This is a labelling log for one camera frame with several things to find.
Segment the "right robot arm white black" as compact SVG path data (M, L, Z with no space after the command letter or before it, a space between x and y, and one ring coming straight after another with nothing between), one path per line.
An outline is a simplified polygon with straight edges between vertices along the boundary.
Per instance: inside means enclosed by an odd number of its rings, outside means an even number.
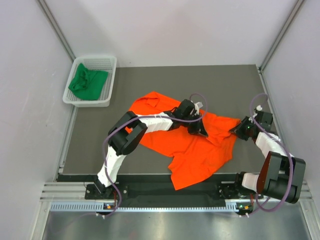
M285 201L294 204L300 198L306 162L285 152L281 139L271 132L272 123L273 115L258 105L253 117L246 116L229 130L241 140L252 139L265 157L259 174L236 174L233 192L239 198L258 193L281 200L289 188Z

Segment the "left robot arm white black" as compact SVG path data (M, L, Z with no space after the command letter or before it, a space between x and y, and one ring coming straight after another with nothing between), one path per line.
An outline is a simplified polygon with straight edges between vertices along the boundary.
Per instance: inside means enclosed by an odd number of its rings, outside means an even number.
M108 132L102 144L103 165L93 181L97 194L109 198L114 191L118 171L125 159L148 133L187 128L190 135L208 137L200 109L203 103L184 99L179 106L157 114L126 112Z

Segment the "orange t shirt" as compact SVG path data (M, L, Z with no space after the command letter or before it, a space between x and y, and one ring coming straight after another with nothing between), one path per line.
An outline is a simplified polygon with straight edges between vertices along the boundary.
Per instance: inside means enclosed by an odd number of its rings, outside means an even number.
M237 137L230 130L240 119L206 113L202 119L207 136L190 134L187 124L170 131L146 133L141 145L171 157L168 166L176 190L209 178L233 157Z

